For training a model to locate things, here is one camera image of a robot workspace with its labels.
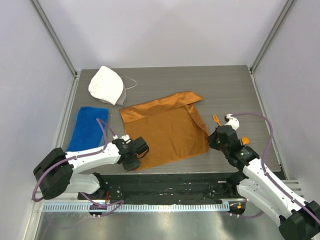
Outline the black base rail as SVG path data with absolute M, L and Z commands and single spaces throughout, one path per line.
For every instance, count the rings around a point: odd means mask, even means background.
M 98 190 L 91 200 L 123 200 L 127 205 L 204 205 L 241 199 L 235 173 L 95 174 Z

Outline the white cloth cap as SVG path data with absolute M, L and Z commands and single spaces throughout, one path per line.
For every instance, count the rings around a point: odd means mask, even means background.
M 127 97 L 121 77 L 106 66 L 101 66 L 93 76 L 88 91 L 92 97 L 113 106 L 123 106 Z

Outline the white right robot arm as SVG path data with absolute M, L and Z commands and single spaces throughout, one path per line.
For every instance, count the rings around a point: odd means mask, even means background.
M 320 232 L 320 205 L 306 201 L 290 189 L 258 155 L 238 138 L 240 122 L 237 114 L 227 114 L 207 137 L 208 146 L 224 154 L 237 168 L 226 184 L 226 193 L 233 198 L 250 200 L 274 221 L 285 240 L 310 240 Z

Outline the orange plastic spoon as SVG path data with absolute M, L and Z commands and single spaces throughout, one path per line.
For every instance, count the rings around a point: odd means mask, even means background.
M 250 143 L 250 139 L 248 137 L 246 137 L 246 136 L 243 136 L 241 138 L 241 142 L 242 142 L 243 145 L 248 145 Z

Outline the orange satin napkin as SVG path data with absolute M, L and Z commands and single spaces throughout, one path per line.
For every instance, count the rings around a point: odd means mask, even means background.
M 209 150 L 208 129 L 196 103 L 204 97 L 182 91 L 120 109 L 124 132 L 142 137 L 149 152 L 138 170 L 184 160 Z

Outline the left aluminium frame post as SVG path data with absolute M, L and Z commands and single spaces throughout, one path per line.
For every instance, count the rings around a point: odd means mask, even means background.
M 53 44 L 55 45 L 58 53 L 62 57 L 64 63 L 66 64 L 68 70 L 70 71 L 71 75 L 76 78 L 77 77 L 77 70 L 75 69 L 74 65 L 72 64 L 65 48 L 63 47 L 56 31 L 54 30 L 47 14 L 45 13 L 41 3 L 38 0 L 30 0 L 30 4 L 32 5 L 33 9 L 35 10 L 36 14 L 38 15 L 40 21 L 42 22 L 46 32 L 48 33 L 49 37 L 51 38 Z

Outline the orange plastic fork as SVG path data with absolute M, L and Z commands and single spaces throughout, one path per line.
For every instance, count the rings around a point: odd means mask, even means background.
M 221 126 L 220 120 L 219 120 L 219 118 L 218 118 L 218 116 L 217 116 L 216 114 L 213 114 L 212 118 L 213 118 L 213 121 L 214 121 L 218 126 Z

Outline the aluminium frame post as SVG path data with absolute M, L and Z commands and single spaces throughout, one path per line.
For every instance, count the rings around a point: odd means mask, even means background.
M 77 77 L 77 70 L 75 69 L 74 65 L 72 64 L 65 48 L 63 47 L 56 31 L 54 30 L 47 14 L 45 13 L 41 3 L 38 0 L 30 0 L 30 4 L 32 5 L 33 9 L 35 10 L 36 14 L 38 15 L 40 21 L 42 22 L 46 32 L 48 33 L 49 37 L 51 38 L 53 44 L 55 45 L 58 53 L 62 57 L 64 63 L 66 64 L 68 70 L 70 71 L 71 75 L 76 78 Z
M 286 18 L 289 16 L 290 12 L 292 11 L 296 0 L 286 0 L 280 13 L 278 14 L 274 24 L 270 32 L 268 33 L 265 41 L 263 42 L 255 60 L 253 61 L 252 66 L 249 68 L 249 72 L 253 74 L 258 66 L 260 65 L 261 61 L 263 60 L 265 54 L 267 53 L 269 47 L 271 46 L 272 42 L 275 40 L 278 32 L 280 31 L 283 23 L 286 21 Z

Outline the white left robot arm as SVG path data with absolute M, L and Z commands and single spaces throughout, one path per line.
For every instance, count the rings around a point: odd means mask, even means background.
M 140 167 L 141 158 L 149 150 L 142 137 L 133 140 L 127 134 L 114 136 L 111 142 L 87 150 L 65 152 L 55 148 L 33 170 L 37 181 L 35 190 L 40 190 L 42 196 L 37 198 L 34 191 L 32 200 L 52 200 L 63 193 L 77 194 L 79 199 L 103 199 L 108 184 L 101 174 L 85 171 L 103 165 L 122 165 L 125 171 L 133 171 Z

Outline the right aluminium frame post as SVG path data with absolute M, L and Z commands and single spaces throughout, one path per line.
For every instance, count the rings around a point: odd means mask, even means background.
M 249 68 L 249 72 L 253 74 L 258 66 L 260 65 L 261 61 L 263 60 L 265 54 L 267 53 L 269 47 L 271 46 L 272 42 L 275 40 L 278 32 L 280 31 L 283 23 L 286 21 L 286 18 L 289 16 L 290 12 L 292 11 L 296 0 L 286 0 L 280 13 L 278 14 L 274 24 L 270 32 L 268 33 L 265 41 L 263 42 L 255 60 L 253 61 L 252 66 Z

